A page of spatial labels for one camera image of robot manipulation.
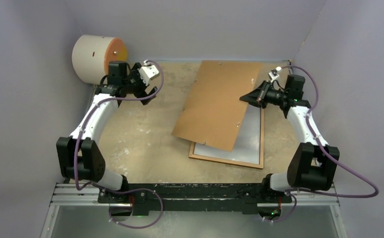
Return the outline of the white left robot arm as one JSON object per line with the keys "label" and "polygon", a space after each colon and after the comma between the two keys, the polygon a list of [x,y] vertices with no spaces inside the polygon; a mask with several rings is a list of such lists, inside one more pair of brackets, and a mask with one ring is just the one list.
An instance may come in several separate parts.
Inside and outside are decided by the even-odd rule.
{"label": "white left robot arm", "polygon": [[99,81],[93,101],[77,128],[56,142],[60,172],[75,181],[77,190],[84,189],[81,180],[110,192],[118,203],[129,198],[126,176],[106,167],[98,141],[109,119],[122,101],[140,101],[144,106],[153,100],[162,86],[146,91],[150,81],[164,77],[161,66],[152,60],[130,66],[125,61],[111,61],[108,73]]}

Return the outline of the brown backing board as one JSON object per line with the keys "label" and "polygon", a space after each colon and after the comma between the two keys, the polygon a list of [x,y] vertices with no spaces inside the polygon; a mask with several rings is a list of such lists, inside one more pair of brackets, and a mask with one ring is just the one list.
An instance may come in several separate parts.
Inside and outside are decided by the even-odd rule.
{"label": "brown backing board", "polygon": [[239,98],[254,89],[261,68],[261,62],[202,61],[172,135],[232,151],[248,106]]}

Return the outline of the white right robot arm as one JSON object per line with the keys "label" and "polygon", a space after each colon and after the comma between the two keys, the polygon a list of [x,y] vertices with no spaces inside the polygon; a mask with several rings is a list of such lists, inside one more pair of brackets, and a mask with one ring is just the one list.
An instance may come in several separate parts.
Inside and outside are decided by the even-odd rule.
{"label": "white right robot arm", "polygon": [[339,159],[340,152],[337,147],[330,146],[317,129],[312,117],[312,107],[303,99],[304,83],[304,77],[291,74],[287,77],[284,89],[276,89],[274,81],[264,81],[259,87],[240,97],[240,101],[261,109],[269,104],[278,106],[292,125],[299,141],[287,171],[269,175],[269,183],[260,188],[260,195],[267,202],[276,199],[280,191],[299,188],[327,191],[332,186],[337,165],[325,152],[335,160]]}

